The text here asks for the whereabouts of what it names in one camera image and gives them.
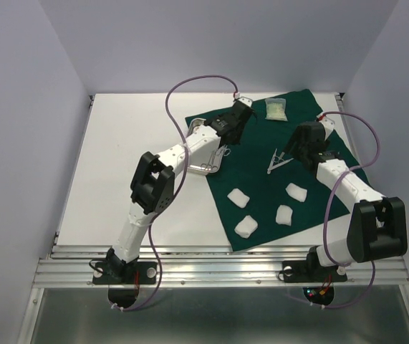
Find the steel scalpel handle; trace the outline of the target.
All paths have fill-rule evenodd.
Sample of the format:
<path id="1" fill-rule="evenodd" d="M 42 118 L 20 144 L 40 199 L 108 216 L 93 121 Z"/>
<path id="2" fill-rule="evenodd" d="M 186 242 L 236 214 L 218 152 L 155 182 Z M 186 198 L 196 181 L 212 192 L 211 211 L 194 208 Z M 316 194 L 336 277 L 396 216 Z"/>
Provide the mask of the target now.
<path id="1" fill-rule="evenodd" d="M 292 161 L 292 158 L 284 159 L 283 155 L 273 155 L 269 164 L 269 167 L 267 168 L 267 174 L 269 175 L 273 170 L 285 166 L 289 162 Z"/>

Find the steel surgical scissors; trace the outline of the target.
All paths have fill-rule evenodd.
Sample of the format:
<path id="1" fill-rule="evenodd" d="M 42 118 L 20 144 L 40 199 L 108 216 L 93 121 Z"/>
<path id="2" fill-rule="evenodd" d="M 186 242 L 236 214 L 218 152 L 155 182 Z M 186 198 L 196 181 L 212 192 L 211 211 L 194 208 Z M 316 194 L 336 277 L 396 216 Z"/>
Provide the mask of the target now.
<path id="1" fill-rule="evenodd" d="M 284 152 L 277 154 L 277 150 L 274 151 L 273 156 L 269 164 L 269 170 L 273 171 L 274 169 L 281 167 L 292 161 L 292 158 L 284 159 Z"/>

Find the steel hemostat forceps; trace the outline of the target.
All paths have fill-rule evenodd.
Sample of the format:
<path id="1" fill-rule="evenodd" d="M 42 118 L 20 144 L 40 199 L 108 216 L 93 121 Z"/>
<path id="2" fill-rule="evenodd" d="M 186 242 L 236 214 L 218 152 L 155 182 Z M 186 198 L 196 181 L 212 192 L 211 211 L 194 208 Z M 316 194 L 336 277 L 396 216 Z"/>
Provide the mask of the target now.
<path id="1" fill-rule="evenodd" d="M 228 156 L 230 153 L 231 149 L 226 145 L 218 148 L 217 150 L 212 152 L 207 162 L 201 164 L 201 168 L 205 171 L 208 171 L 209 173 L 217 172 L 217 170 L 220 168 L 223 157 Z"/>

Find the stainless steel instrument tray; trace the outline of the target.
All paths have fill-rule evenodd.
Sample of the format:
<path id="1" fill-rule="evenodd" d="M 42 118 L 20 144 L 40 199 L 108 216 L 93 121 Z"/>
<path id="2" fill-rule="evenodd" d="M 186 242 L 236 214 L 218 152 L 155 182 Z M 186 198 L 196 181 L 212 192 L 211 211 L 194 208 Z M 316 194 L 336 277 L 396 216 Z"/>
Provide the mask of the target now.
<path id="1" fill-rule="evenodd" d="M 192 157 L 189 159 L 190 163 L 188 166 L 188 172 L 204 176 L 210 174 L 208 171 L 205 171 L 201 168 L 201 164 L 207 162 L 212 152 L 214 152 L 218 148 L 219 148 L 218 146 L 214 145 L 212 148 L 206 148 L 205 150 L 202 150 L 199 153 L 194 153 Z"/>

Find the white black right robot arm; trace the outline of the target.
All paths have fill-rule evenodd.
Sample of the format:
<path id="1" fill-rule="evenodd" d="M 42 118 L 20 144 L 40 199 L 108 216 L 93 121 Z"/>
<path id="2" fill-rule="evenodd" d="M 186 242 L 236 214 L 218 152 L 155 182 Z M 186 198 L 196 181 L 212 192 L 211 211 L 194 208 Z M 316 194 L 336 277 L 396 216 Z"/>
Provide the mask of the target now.
<path id="1" fill-rule="evenodd" d="M 329 120 L 302 123 L 282 151 L 301 162 L 351 215 L 344 239 L 311 248 L 303 262 L 291 266 L 293 274 L 314 280 L 340 265 L 401 257 L 408 250 L 405 204 L 374 190 L 328 149 L 333 130 Z"/>

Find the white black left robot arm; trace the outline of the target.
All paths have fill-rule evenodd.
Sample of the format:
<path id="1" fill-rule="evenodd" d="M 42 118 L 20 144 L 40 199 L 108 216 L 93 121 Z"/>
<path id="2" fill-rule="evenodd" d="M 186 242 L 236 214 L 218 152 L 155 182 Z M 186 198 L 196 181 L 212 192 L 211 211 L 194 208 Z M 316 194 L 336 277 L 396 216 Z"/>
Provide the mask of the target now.
<path id="1" fill-rule="evenodd" d="M 173 202 L 175 178 L 184 175 L 194 154 L 210 156 L 221 146 L 240 142 L 244 127 L 254 114 L 252 100 L 240 97 L 229 111 L 207 119 L 184 143 L 157 154 L 144 153 L 130 184 L 131 204 L 116 243 L 107 251 L 102 271 L 120 284 L 135 275 L 140 246 L 153 219 Z"/>

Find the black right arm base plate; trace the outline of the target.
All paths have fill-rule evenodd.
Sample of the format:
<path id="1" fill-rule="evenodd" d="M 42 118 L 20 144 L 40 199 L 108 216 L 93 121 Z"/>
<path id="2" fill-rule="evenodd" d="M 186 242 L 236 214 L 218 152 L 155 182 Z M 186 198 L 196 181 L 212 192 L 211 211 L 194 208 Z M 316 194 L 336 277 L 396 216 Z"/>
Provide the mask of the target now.
<path id="1" fill-rule="evenodd" d="M 347 275 L 338 274 L 336 267 L 311 267 L 305 260 L 287 260 L 282 262 L 277 279 L 286 283 L 346 282 Z"/>

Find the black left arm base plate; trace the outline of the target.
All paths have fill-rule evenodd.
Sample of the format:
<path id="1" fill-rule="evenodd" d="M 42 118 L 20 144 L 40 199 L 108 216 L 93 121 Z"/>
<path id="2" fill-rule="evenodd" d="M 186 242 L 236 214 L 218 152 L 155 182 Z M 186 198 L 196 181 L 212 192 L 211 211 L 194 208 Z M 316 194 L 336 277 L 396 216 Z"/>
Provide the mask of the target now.
<path id="1" fill-rule="evenodd" d="M 91 260 L 92 284 L 94 285 L 154 285 L 157 277 L 156 262 L 135 262 L 120 274 L 112 272 L 108 263 L 102 260 Z"/>

